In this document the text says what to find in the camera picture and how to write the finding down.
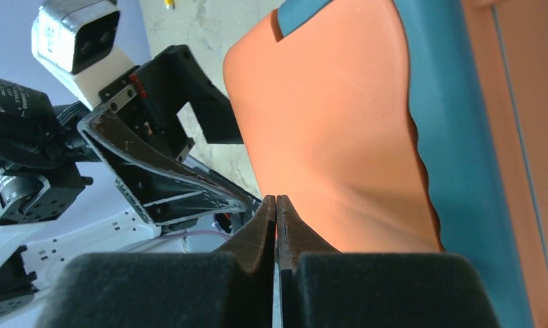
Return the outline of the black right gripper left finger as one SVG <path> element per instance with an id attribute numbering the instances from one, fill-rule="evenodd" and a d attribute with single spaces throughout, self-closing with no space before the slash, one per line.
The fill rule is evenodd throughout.
<path id="1" fill-rule="evenodd" d="M 66 265 L 38 327 L 270 327 L 276 199 L 210 253 L 83 254 Z"/>

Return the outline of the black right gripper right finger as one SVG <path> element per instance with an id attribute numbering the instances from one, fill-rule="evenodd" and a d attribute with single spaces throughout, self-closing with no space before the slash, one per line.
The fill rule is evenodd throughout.
<path id="1" fill-rule="evenodd" d="M 342 253 L 277 202 L 284 327 L 498 327 L 475 269 L 446 253 Z"/>

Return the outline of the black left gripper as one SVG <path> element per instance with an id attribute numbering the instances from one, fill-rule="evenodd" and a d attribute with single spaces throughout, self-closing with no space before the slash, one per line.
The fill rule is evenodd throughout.
<path id="1" fill-rule="evenodd" d="M 201 163 L 184 164 L 195 142 L 178 118 L 190 105 L 209 144 L 242 144 L 230 100 L 202 70 L 191 49 L 171 45 L 123 77 L 133 86 L 128 109 L 99 107 L 78 131 L 112 171 L 139 217 L 156 226 L 226 213 L 249 221 L 260 200 Z"/>

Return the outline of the orange medicine kit box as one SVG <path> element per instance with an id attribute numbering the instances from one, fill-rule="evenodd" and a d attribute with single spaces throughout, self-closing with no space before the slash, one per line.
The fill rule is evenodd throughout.
<path id="1" fill-rule="evenodd" d="M 227 52 L 225 86 L 264 197 L 289 197 L 342 253 L 446 253 L 475 269 L 441 242 L 396 2 L 285 1 Z M 548 327 L 548 1 L 459 2 L 531 327 Z"/>

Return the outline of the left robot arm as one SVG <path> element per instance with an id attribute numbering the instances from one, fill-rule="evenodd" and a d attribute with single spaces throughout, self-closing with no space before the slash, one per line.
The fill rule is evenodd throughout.
<path id="1" fill-rule="evenodd" d="M 189 47 L 167 47 L 98 88 L 94 110 L 54 107 L 37 90 L 0 79 L 0 319 L 47 294 L 81 254 L 140 251 L 162 236 L 223 215 L 227 232 L 255 213 L 258 198 L 189 156 L 194 141 L 178 119 L 191 105 L 206 141 L 241 144 L 230 101 Z M 82 162 L 103 163 L 129 204 L 65 234 L 30 241 L 92 185 Z"/>

